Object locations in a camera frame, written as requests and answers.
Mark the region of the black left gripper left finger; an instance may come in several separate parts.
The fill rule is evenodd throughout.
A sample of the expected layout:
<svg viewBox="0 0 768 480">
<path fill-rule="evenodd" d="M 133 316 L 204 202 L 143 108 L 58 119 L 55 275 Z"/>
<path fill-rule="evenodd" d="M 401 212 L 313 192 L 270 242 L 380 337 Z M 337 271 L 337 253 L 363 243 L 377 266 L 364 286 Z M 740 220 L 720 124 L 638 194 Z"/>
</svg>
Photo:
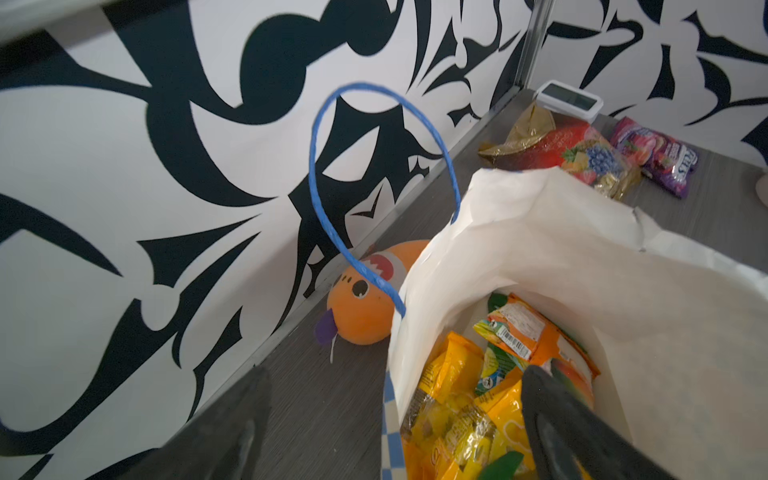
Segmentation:
<svg viewBox="0 0 768 480">
<path fill-rule="evenodd" d="M 248 479 L 258 461 L 272 385 L 259 366 L 233 384 L 124 479 Z"/>
</svg>

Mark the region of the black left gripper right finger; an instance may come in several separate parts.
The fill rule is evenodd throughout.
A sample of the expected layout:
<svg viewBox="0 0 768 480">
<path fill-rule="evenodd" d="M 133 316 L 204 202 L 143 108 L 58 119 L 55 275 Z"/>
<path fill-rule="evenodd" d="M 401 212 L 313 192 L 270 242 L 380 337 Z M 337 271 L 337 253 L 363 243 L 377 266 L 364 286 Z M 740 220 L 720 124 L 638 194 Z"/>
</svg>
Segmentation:
<svg viewBox="0 0 768 480">
<path fill-rule="evenodd" d="M 541 479 L 670 479 L 538 366 L 522 376 L 522 414 Z"/>
</svg>

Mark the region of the purple candy packet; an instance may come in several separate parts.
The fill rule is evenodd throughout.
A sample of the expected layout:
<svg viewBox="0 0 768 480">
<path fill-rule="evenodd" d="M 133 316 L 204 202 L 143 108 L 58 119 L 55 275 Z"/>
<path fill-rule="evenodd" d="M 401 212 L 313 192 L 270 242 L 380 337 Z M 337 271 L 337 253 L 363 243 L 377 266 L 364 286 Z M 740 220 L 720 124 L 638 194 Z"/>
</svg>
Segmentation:
<svg viewBox="0 0 768 480">
<path fill-rule="evenodd" d="M 649 129 L 629 117 L 622 118 L 611 136 L 612 146 L 641 172 L 677 198 L 689 191 L 698 153 L 675 138 Z"/>
</svg>

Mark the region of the red fruit candy bag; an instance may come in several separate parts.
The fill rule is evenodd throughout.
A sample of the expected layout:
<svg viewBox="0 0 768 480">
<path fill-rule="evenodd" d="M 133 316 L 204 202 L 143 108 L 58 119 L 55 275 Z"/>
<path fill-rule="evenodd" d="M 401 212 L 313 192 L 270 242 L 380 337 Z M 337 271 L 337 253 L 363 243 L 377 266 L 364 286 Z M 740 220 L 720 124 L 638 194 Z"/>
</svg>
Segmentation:
<svg viewBox="0 0 768 480">
<path fill-rule="evenodd" d="M 622 198 L 641 173 L 590 123 L 535 103 L 518 117 L 504 142 L 483 145 L 478 155 L 507 171 L 558 167 L 601 195 Z"/>
</svg>

